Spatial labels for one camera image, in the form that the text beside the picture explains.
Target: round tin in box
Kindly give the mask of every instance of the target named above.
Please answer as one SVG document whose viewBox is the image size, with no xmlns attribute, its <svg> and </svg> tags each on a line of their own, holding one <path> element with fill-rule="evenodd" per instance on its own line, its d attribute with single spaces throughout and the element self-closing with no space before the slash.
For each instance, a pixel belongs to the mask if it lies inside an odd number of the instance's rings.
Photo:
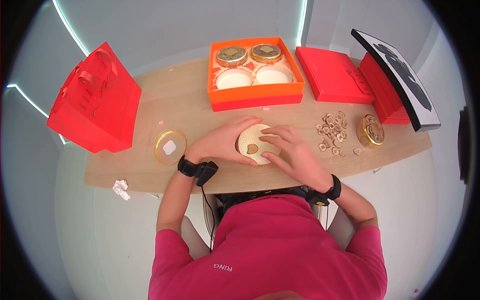
<svg viewBox="0 0 480 300">
<path fill-rule="evenodd" d="M 171 165 L 180 160 L 186 148 L 187 141 L 181 132 L 167 130 L 156 138 L 154 155 L 159 163 Z"/>
<path fill-rule="evenodd" d="M 223 67 L 235 67 L 247 61 L 247 49 L 239 46 L 227 46 L 216 52 L 216 61 Z"/>
<path fill-rule="evenodd" d="M 269 164 L 270 161 L 260 156 L 263 152 L 272 152 L 279 155 L 281 150 L 270 143 L 259 140 L 261 136 L 278 136 L 275 134 L 263 134 L 262 130 L 270 128 L 264 124 L 255 124 L 245 129 L 238 137 L 236 149 L 245 156 L 252 158 L 258 165 Z"/>
<path fill-rule="evenodd" d="M 262 63 L 275 63 L 282 59 L 280 47 L 271 44 L 258 44 L 250 49 L 252 58 Z"/>
<path fill-rule="evenodd" d="M 374 116 L 365 115 L 357 125 L 357 137 L 362 146 L 375 149 L 384 142 L 384 128 Z"/>
</svg>

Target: wooden table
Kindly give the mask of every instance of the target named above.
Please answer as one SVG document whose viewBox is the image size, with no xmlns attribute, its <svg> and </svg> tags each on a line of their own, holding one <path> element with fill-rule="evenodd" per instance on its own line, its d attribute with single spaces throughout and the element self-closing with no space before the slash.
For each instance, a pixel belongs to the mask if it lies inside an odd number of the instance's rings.
<svg viewBox="0 0 480 300">
<path fill-rule="evenodd" d="M 270 106 L 269 110 L 244 108 L 213 112 L 207 95 L 208 59 L 185 61 L 170 67 L 157 69 L 135 78 L 142 89 L 138 106 L 133 144 L 130 149 L 111 153 L 103 150 L 88 154 L 85 169 L 85 185 L 111 188 L 115 180 L 125 179 L 129 191 L 163 192 L 177 164 L 165 166 L 154 157 L 154 144 L 164 130 L 181 131 L 187 145 L 208 133 L 216 126 L 238 115 L 264 117 L 263 124 L 296 126 L 310 144 L 322 165 L 338 177 L 345 177 L 383 167 L 413 156 L 432 147 L 427 132 L 414 132 L 411 125 L 385 125 L 385 142 L 378 149 L 366 150 L 360 145 L 355 127 L 365 114 L 376 116 L 372 105 L 316 102 L 308 82 L 300 104 Z M 341 148 L 345 157 L 334 156 L 331 148 L 321 152 L 315 124 L 322 115 L 346 113 L 349 127 L 348 139 Z M 361 148 L 357 156 L 354 148 Z M 249 167 L 220 159 L 212 159 L 218 172 L 204 185 L 206 193 L 231 193 L 279 189 L 300 185 L 282 173 L 273 164 Z M 192 193 L 200 193 L 197 186 Z"/>
</svg>

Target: forearm tattoo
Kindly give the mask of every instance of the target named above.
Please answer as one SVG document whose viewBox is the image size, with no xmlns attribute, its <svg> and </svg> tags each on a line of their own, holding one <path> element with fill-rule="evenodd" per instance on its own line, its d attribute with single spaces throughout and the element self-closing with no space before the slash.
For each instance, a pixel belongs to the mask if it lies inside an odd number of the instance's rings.
<svg viewBox="0 0 480 300">
<path fill-rule="evenodd" d="M 350 220 L 352 220 L 352 221 L 357 221 L 357 218 L 355 218 L 354 216 L 352 216 L 351 214 L 349 214 L 345 208 L 343 208 L 343 207 L 341 207 L 341 206 L 338 206 L 338 207 L 340 207 L 341 210 L 343 210 L 343 212 L 347 215 L 347 217 L 348 217 Z"/>
</svg>

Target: framed artwork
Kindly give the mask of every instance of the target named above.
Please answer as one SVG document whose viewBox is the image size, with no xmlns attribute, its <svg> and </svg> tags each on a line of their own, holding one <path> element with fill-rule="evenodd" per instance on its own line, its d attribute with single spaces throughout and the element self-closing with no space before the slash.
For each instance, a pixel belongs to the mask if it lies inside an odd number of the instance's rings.
<svg viewBox="0 0 480 300">
<path fill-rule="evenodd" d="M 440 120 L 427 91 L 400 52 L 362 31 L 352 29 L 351 34 L 385 72 L 402 100 L 413 129 L 417 132 L 439 128 Z"/>
</svg>

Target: orange gift box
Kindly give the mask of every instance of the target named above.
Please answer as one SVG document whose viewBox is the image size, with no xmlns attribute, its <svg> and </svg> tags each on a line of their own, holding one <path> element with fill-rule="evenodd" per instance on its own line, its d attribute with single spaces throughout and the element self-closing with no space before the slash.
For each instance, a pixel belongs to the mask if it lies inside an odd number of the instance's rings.
<svg viewBox="0 0 480 300">
<path fill-rule="evenodd" d="M 227 89 L 214 88 L 214 81 L 216 79 L 215 74 L 220 71 L 220 68 L 214 67 L 214 62 L 216 63 L 216 52 L 226 46 L 235 45 L 247 48 L 247 51 L 249 52 L 248 55 L 250 56 L 250 51 L 248 49 L 257 44 L 277 45 L 281 49 L 284 58 L 287 60 L 287 63 L 290 66 L 289 71 L 293 73 L 296 82 L 282 84 L 257 84 Z M 249 68 L 248 64 L 251 64 L 251 62 L 246 63 L 244 66 L 229 67 L 228 69 L 245 67 L 245 69 L 250 69 L 250 71 L 252 71 L 252 68 Z M 279 37 L 255 37 L 224 41 L 213 43 L 210 47 L 207 92 L 210 98 L 210 104 L 212 105 L 212 109 L 214 111 L 265 105 L 299 103 L 303 95 L 304 86 L 305 81 L 303 80 L 297 64 L 295 63 L 287 46 Z"/>
</svg>

